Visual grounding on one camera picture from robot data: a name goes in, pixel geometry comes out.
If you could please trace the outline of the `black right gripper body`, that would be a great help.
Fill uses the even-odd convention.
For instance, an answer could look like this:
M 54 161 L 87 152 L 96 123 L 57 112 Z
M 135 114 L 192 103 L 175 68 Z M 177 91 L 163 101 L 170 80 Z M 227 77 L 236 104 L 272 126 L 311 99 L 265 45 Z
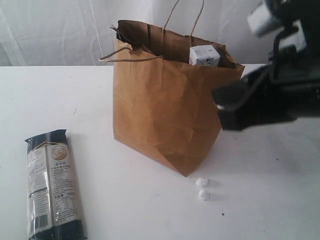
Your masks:
M 320 64 L 266 66 L 242 77 L 246 92 L 239 110 L 241 125 L 269 125 L 320 116 Z

